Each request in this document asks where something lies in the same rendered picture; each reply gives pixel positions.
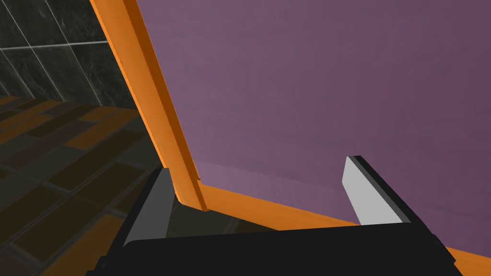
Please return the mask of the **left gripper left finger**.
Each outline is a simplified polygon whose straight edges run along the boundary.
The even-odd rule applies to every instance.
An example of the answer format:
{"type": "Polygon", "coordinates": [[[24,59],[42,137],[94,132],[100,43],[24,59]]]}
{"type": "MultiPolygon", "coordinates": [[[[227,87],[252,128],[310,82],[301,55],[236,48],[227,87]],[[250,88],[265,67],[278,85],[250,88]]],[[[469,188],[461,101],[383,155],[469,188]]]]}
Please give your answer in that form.
{"type": "Polygon", "coordinates": [[[175,190],[167,168],[152,172],[124,224],[122,245],[166,237],[175,190]]]}

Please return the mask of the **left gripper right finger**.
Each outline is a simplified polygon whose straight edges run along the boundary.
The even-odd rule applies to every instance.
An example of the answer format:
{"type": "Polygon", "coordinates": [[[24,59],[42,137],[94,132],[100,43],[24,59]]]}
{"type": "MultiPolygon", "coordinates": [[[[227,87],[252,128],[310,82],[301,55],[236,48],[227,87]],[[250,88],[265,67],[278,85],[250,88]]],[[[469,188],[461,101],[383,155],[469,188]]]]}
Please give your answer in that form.
{"type": "Polygon", "coordinates": [[[407,207],[362,156],[348,156],[342,184],[362,225],[410,223],[407,207]]]}

